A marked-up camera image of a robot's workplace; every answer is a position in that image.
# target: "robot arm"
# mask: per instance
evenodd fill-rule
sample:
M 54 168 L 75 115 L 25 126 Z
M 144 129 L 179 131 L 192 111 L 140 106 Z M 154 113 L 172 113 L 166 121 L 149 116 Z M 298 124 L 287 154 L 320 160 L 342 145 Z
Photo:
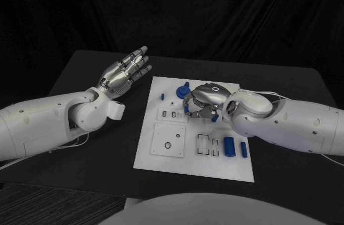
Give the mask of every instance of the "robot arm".
M 120 120 L 126 106 L 114 101 L 153 68 L 144 46 L 103 73 L 100 83 L 77 92 L 18 103 L 0 110 L 0 161 L 49 151 Z M 70 120 L 77 127 L 70 128 Z
M 224 122 L 229 123 L 239 135 L 258 136 L 270 143 L 301 152 L 344 156 L 343 110 L 287 99 L 271 103 L 252 91 L 239 89 L 231 94 L 214 83 L 199 86 L 190 94 L 195 101 L 201 100 L 222 110 Z M 214 113 L 202 115 L 203 118 L 216 116 Z

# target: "white round object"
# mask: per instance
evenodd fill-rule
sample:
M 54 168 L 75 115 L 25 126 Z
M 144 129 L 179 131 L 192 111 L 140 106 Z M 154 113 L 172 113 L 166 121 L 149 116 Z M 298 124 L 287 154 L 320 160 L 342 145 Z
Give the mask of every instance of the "white round object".
M 101 225 L 303 224 L 323 225 L 303 214 L 255 199 L 225 194 L 175 194 L 147 200 Z

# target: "black table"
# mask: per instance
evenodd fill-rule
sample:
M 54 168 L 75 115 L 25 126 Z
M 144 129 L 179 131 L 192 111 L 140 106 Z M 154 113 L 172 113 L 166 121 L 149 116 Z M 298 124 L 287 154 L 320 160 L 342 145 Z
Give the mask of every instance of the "black table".
M 95 86 L 106 68 L 126 56 L 77 51 L 49 95 Z M 245 89 L 275 91 L 296 100 L 336 107 L 319 72 L 165 57 L 150 57 L 150 64 L 152 72 L 119 98 L 127 106 L 123 120 L 108 119 L 81 147 L 41 154 L 6 168 L 0 181 L 140 199 L 189 192 L 234 194 L 281 205 L 321 221 L 344 222 L 344 167 L 321 155 L 296 152 L 257 137 L 249 139 L 255 183 L 133 168 L 153 76 L 239 83 Z

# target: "blue gripped object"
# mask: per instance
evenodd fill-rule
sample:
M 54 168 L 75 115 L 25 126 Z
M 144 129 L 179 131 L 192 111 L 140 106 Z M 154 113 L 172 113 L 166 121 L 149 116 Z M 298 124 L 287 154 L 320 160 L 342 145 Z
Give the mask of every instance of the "blue gripped object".
M 242 157 L 244 157 L 244 158 L 248 158 L 247 143 L 245 143 L 245 142 L 241 142 L 241 145 L 242 145 Z
M 178 93 L 178 97 L 180 99 L 185 99 L 186 94 L 192 91 L 189 87 L 190 87 L 190 84 L 189 84 L 189 82 L 186 82 L 185 85 L 178 88 L 176 93 Z
M 219 119 L 219 115 L 216 115 L 216 117 L 212 119 L 214 122 L 216 122 Z
M 224 144 L 225 144 L 225 155 L 228 157 L 235 157 L 235 139 L 234 139 L 234 137 L 225 137 Z

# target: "robotic hand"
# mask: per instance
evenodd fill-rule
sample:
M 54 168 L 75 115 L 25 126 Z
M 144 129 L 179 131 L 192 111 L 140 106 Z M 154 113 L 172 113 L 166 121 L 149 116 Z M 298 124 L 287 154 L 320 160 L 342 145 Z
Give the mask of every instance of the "robotic hand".
M 144 46 L 116 62 L 85 92 L 31 100 L 0 110 L 0 161 L 51 151 L 98 130 L 107 118 L 123 118 L 126 106 L 113 99 L 153 68 L 143 68 L 146 51 Z
M 344 156 L 344 111 L 291 99 L 270 102 L 258 93 L 271 94 L 244 89 L 231 93 L 215 83 L 201 85 L 185 96 L 186 115 L 211 119 L 221 110 L 224 122 L 239 135 L 258 136 L 297 151 Z M 188 112 L 190 99 L 202 108 L 198 112 Z

